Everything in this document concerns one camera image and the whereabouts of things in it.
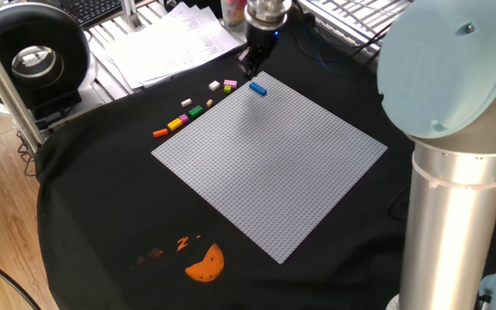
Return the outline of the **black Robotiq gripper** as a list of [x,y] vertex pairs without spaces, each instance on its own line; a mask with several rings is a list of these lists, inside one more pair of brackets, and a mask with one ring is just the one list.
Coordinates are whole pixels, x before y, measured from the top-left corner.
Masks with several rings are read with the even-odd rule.
[[254,78],[262,64],[269,58],[279,39],[278,29],[262,30],[248,23],[245,28],[247,48],[237,56],[237,63],[244,74]]

